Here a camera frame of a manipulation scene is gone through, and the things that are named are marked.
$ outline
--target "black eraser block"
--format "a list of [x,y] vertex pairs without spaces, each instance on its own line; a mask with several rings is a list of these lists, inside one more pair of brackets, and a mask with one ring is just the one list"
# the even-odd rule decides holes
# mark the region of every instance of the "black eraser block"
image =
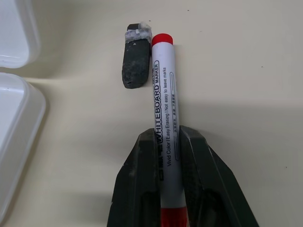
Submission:
[[[131,24],[127,29],[136,30],[139,24]],[[126,88],[139,88],[146,83],[149,74],[151,44],[147,39],[139,39],[125,44],[122,65],[122,81]]]

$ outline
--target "white tape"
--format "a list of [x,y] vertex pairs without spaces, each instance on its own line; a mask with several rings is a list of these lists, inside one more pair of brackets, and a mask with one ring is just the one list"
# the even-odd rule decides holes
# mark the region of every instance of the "white tape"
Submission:
[[139,39],[147,39],[149,43],[152,43],[152,28],[145,22],[141,22],[138,26],[138,29],[129,29],[125,33],[125,43]]

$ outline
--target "white plastic tray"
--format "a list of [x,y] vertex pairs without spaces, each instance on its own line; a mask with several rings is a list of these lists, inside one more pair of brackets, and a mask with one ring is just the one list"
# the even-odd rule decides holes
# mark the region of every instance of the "white plastic tray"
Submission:
[[31,0],[0,0],[0,67],[22,67],[39,53]]
[[0,222],[45,112],[45,98],[24,79],[0,73]]

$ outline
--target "whiteboard marker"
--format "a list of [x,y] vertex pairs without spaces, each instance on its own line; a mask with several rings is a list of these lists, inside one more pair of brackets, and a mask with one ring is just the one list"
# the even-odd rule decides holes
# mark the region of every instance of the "whiteboard marker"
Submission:
[[168,34],[152,39],[155,133],[159,153],[161,226],[185,227],[187,209],[179,152],[175,51]]

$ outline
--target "white marker barrel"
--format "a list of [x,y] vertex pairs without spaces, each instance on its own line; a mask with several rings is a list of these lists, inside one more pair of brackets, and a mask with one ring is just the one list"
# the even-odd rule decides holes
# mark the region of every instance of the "white marker barrel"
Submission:
[[152,39],[155,133],[159,153],[162,226],[186,226],[187,210],[181,176],[178,96],[172,37]]

